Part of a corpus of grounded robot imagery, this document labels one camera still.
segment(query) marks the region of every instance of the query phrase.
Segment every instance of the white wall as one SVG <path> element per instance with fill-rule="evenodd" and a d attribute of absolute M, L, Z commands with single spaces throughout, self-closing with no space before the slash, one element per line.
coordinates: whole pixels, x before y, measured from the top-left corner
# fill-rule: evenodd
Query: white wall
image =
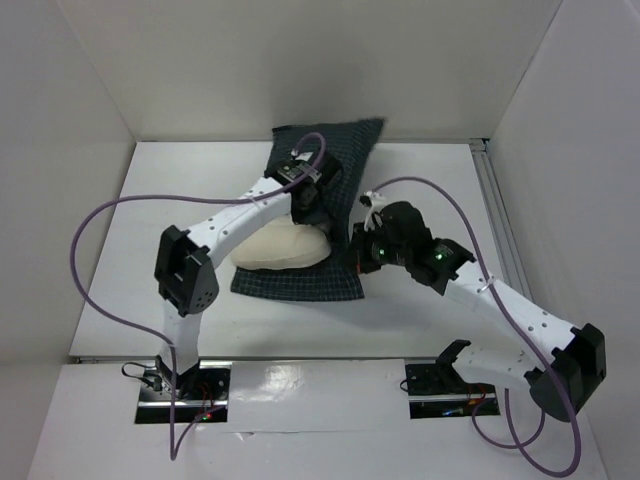
<path fill-rule="evenodd" d="M 612 480 L 640 470 L 639 11 L 564 0 L 490 148 L 536 300 L 606 334 L 588 411 Z"/>
<path fill-rule="evenodd" d="M 139 139 L 487 137 L 560 0 L 60 0 Z"/>
<path fill-rule="evenodd" d="M 117 195 L 133 139 L 52 0 L 0 14 L 0 465 L 25 478 L 81 299 L 68 268 L 73 230 Z M 108 218 L 87 233 L 91 277 Z"/>

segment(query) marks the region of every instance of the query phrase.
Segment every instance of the white cable clip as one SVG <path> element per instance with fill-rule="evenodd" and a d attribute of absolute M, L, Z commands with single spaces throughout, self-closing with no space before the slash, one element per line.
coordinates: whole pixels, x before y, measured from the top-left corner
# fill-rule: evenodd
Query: white cable clip
<path fill-rule="evenodd" d="M 493 275 L 491 275 L 491 278 L 489 278 L 489 280 L 487 280 L 487 284 L 486 284 L 484 287 L 479 288 L 478 290 L 476 290 L 476 292 L 477 292 L 477 293 L 479 293 L 479 294 L 483 294 L 483 293 L 484 293 L 485 291 L 487 291 L 487 290 L 489 289 L 489 287 L 490 287 L 491 285 L 493 285 L 495 282 L 496 282 L 496 277 L 494 277 Z"/>
<path fill-rule="evenodd" d="M 253 203 L 253 206 L 258 209 L 258 212 L 260 212 L 260 221 L 264 225 L 264 218 L 263 218 L 264 212 L 262 211 L 262 208 L 260 208 L 260 205 L 258 205 L 258 202 L 256 201 L 255 197 L 253 196 L 253 192 L 251 192 L 249 195 L 250 196 L 245 195 L 245 198 L 248 198 L 249 200 L 251 200 L 251 203 Z"/>
<path fill-rule="evenodd" d="M 371 205 L 369 206 L 369 211 L 367 212 L 367 216 L 364 218 L 364 231 L 367 232 L 375 226 L 373 224 L 373 214 L 382 210 L 387 206 L 389 201 L 383 195 L 380 195 L 377 192 L 369 190 L 365 192 L 363 197 L 368 197 Z"/>

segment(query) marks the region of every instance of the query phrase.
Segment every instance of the robotic arm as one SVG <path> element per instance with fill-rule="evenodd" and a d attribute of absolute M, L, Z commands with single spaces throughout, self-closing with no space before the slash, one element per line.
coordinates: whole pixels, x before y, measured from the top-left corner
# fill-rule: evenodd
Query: robotic arm
<path fill-rule="evenodd" d="M 306 157 L 294 156 L 265 172 L 236 202 L 187 230 L 175 226 L 164 231 L 155 269 L 164 299 L 164 335 L 177 356 L 177 384 L 181 391 L 199 370 L 198 336 L 202 313 L 216 299 L 219 286 L 215 269 L 240 243 L 275 218 L 291 213 L 296 223 L 326 221 L 322 192 L 332 183 L 340 163 L 325 153 L 320 168 Z M 303 182 L 287 192 L 282 187 Z M 510 389 L 528 389 L 533 400 L 549 415 L 569 417 L 550 375 L 532 349 L 505 321 L 489 292 L 492 285 L 516 324 L 533 340 L 564 383 L 578 412 L 606 376 L 604 336 L 587 324 L 582 329 L 542 310 L 502 281 L 486 280 L 473 254 L 453 240 L 434 238 L 422 215 L 408 202 L 389 204 L 368 192 L 361 202 L 370 207 L 365 222 L 356 223 L 348 262 L 358 273 L 384 265 L 404 267 L 418 283 L 492 322 L 522 349 L 520 355 L 486 350 L 466 340 L 456 340 L 438 357 L 443 375 L 466 383 L 488 383 Z M 164 346 L 157 357 L 158 370 L 171 378 L 171 354 Z"/>
<path fill-rule="evenodd" d="M 321 198 L 337 178 L 341 164 L 328 152 L 313 164 L 307 162 L 309 158 L 308 152 L 292 152 L 290 159 L 267 168 L 235 205 L 187 230 L 171 226 L 162 233 L 155 278 L 164 299 L 163 333 L 176 350 L 177 389 L 199 369 L 202 314 L 218 296 L 215 270 L 224 258 L 280 216 L 290 213 L 294 222 L 302 224 L 330 220 Z M 282 191 L 292 184 L 293 188 Z M 172 362 L 168 345 L 163 345 L 156 363 L 169 381 Z"/>
<path fill-rule="evenodd" d="M 466 340 L 453 342 L 438 358 L 444 375 L 466 383 L 488 383 L 528 389 L 546 413 L 569 421 L 557 389 L 529 345 L 505 321 L 489 286 L 497 290 L 518 327 L 526 332 L 559 376 L 578 412 L 606 376 L 604 336 L 593 325 L 580 329 L 542 310 L 508 285 L 489 275 L 473 254 L 449 239 L 434 238 L 422 215 L 408 202 L 388 204 L 368 192 L 364 223 L 356 223 L 349 260 L 359 273 L 383 265 L 404 267 L 418 283 L 460 303 L 492 322 L 522 349 L 520 355 L 486 350 Z"/>

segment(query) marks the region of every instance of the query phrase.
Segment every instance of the checkered cloth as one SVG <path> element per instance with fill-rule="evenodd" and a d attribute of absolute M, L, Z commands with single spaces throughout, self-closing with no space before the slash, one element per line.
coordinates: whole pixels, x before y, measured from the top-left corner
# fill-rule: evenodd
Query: checkered cloth
<path fill-rule="evenodd" d="M 327 150 L 342 163 L 338 185 L 323 197 L 333 216 L 331 255 L 324 261 L 303 269 L 245 270 L 238 268 L 231 291 L 270 300 L 298 302 L 335 302 L 364 298 L 362 285 L 355 272 L 344 265 L 349 243 L 349 214 L 358 194 L 362 172 L 369 153 L 380 137 L 384 120 L 379 118 L 352 123 L 286 126 L 273 129 L 273 148 L 269 165 L 289 158 L 300 138 L 309 132 L 320 132 Z M 312 141 L 300 153 L 317 152 Z"/>

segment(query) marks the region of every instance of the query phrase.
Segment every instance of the white pillow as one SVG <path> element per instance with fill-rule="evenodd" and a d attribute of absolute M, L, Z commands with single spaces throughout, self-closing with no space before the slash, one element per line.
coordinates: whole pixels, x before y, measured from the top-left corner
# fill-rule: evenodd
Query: white pillow
<path fill-rule="evenodd" d="M 262 227 L 231 252 L 231 262 L 246 270 L 307 268 L 331 254 L 324 232 L 311 225 L 296 225 L 291 216 Z"/>

